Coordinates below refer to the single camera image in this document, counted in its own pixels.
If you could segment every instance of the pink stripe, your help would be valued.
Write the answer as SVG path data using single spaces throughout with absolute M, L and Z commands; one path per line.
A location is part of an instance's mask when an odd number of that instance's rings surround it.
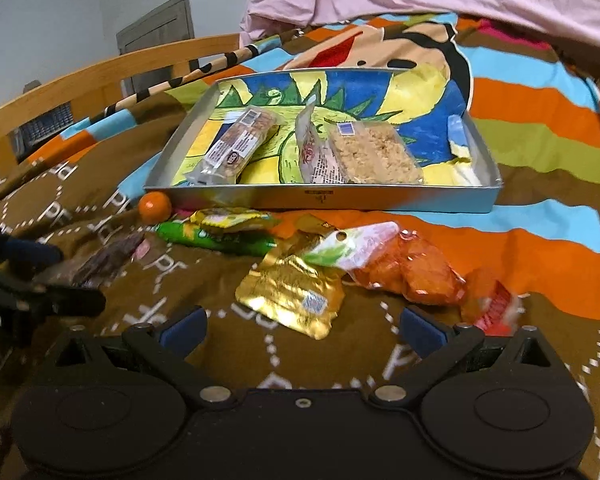
M 480 25 L 478 26 L 478 28 L 481 33 L 487 34 L 488 36 L 491 36 L 492 38 L 496 38 L 500 41 L 505 41 L 506 43 L 524 45 L 524 46 L 534 48 L 536 50 L 551 49 L 551 45 L 545 41 L 534 41 L 534 40 L 527 40 L 525 38 L 514 38 L 514 37 L 510 36 L 509 34 L 507 34 L 506 32 L 503 32 L 502 30 L 498 30 L 497 28 L 495 28 L 493 26 L 493 23 L 491 22 L 491 20 L 485 20 L 485 19 L 480 20 Z

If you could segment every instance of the yellow and blue painting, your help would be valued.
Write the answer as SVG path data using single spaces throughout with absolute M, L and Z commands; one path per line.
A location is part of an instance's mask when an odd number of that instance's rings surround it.
M 218 104 L 172 186 L 187 185 L 184 174 L 195 168 L 248 105 L 270 109 L 286 121 L 254 153 L 238 182 L 301 183 L 294 127 L 312 95 L 317 97 L 312 121 L 321 137 L 326 136 L 327 123 L 387 121 L 423 167 L 426 184 L 464 184 L 458 182 L 454 165 L 460 162 L 470 167 L 466 138 L 457 131 L 450 137 L 449 124 L 450 118 L 462 116 L 466 105 L 456 83 L 433 65 L 419 63 L 402 72 L 334 68 L 258 73 L 220 80 L 218 85 Z

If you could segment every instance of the yellow snack package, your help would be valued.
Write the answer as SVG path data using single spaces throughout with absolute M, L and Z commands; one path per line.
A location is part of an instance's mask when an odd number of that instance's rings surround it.
M 305 224 L 312 221 L 302 217 Z M 332 226 L 315 219 L 307 228 L 282 240 L 242 280 L 235 299 L 284 326 L 323 339 L 344 299 L 344 271 L 306 263 L 298 254 L 320 242 Z
M 269 229 L 280 222 L 271 213 L 244 207 L 200 209 L 189 219 L 200 228 L 213 234 Z

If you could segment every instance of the green snack package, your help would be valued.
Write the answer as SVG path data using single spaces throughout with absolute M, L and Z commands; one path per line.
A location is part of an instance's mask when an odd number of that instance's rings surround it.
M 265 231 L 210 234 L 191 222 L 163 222 L 157 234 L 163 240 L 221 253 L 264 256 L 276 246 L 276 239 Z

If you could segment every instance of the bed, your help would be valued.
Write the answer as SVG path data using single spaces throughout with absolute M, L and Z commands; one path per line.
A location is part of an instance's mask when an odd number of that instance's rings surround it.
M 505 185 L 493 211 L 313 213 L 339 228 L 392 219 L 424 234 L 460 274 L 493 268 L 523 299 L 520 324 L 543 330 L 590 400 L 596 434 L 582 469 L 600 479 L 600 90 L 562 57 L 550 35 L 493 18 L 383 12 L 345 23 L 292 25 L 241 48 L 235 34 L 127 54 L 4 105 L 0 227 L 55 244 L 67 257 L 146 230 L 134 206 L 142 184 L 187 111 L 217 79 L 282 68 L 437 64 L 463 92 L 499 164 Z M 105 90 L 137 72 L 223 52 L 193 73 L 175 73 L 169 82 L 123 100 Z M 301 95 L 309 90 L 298 89 Z M 90 110 L 16 165 L 5 141 L 8 131 L 84 94 L 100 96 L 90 98 L 98 112 Z M 290 235 L 300 214 L 279 213 L 276 234 Z M 104 288 L 107 308 L 90 323 L 93 333 L 119 333 L 140 320 L 160 322 L 183 304 L 200 304 L 209 336 L 188 359 L 234 387 L 369 390 L 416 360 L 397 336 L 401 298 L 349 288 L 332 332 L 315 342 L 235 303 L 234 290 L 256 258 L 146 236 L 148 259 L 129 263 Z M 434 314 L 445 322 L 459 320 L 453 310 Z M 61 328 L 60 322 L 46 323 L 27 350 L 0 342 L 0 419 Z M 7 470 L 18 470 L 16 457 L 10 456 Z

